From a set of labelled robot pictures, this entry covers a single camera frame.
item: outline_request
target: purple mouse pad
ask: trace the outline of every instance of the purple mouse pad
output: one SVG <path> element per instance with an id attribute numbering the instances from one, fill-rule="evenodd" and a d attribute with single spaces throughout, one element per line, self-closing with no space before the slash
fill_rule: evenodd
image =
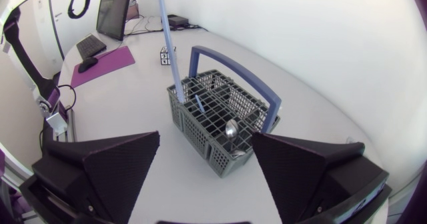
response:
<path id="1" fill-rule="evenodd" d="M 73 77 L 71 78 L 72 87 L 78 87 L 102 75 L 135 63 L 135 59 L 127 46 L 120 47 L 119 49 L 109 51 L 95 57 L 99 59 L 98 63 L 84 73 L 79 73 L 79 65 L 74 67 Z"/>

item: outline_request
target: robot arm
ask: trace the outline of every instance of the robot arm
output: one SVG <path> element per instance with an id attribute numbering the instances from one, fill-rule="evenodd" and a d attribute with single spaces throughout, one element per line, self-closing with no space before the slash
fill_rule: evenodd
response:
<path id="1" fill-rule="evenodd" d="M 53 80 L 41 76 L 19 40 L 19 6 L 27 0 L 9 0 L 0 16 L 0 48 L 19 70 L 24 82 L 30 88 L 41 114 L 53 128 L 56 135 L 67 130 L 68 114 L 59 101 L 60 92 Z"/>

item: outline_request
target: keyboard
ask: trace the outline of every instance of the keyboard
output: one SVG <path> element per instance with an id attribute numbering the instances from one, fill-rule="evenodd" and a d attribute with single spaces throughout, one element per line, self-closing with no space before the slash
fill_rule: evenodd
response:
<path id="1" fill-rule="evenodd" d="M 83 60 L 96 55 L 104 49 L 107 49 L 107 46 L 93 35 L 86 37 L 77 44 L 77 50 L 79 50 Z"/>

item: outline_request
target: computer mouse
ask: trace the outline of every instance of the computer mouse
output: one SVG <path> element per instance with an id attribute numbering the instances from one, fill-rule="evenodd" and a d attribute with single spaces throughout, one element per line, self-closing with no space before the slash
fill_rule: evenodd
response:
<path id="1" fill-rule="evenodd" d="M 84 73 L 98 63 L 98 59 L 95 57 L 86 58 L 79 66 L 79 73 Z"/>

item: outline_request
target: grid mesh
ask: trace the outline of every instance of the grid mesh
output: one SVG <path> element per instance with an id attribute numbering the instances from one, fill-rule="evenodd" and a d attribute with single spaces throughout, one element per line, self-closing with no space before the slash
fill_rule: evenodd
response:
<path id="1" fill-rule="evenodd" d="M 261 131 L 268 112 L 266 104 L 217 70 L 200 73 L 196 78 L 208 91 L 236 112 L 238 117 L 244 119 L 255 130 Z M 276 117 L 274 126 L 278 121 L 279 117 Z"/>
<path id="2" fill-rule="evenodd" d="M 197 152 L 208 159 L 211 168 L 220 177 L 225 177 L 244 165 L 254 153 L 252 134 L 261 130 L 268 108 L 216 70 L 186 78 L 181 83 L 185 97 L 183 104 L 177 99 L 174 85 L 167 89 L 173 121 Z M 195 95 L 198 95 L 204 113 Z M 226 123 L 231 119 L 238 123 L 240 130 L 234 142 L 225 133 Z M 273 128 L 279 120 L 276 117 Z M 246 154 L 234 158 L 231 153 L 235 150 Z"/>

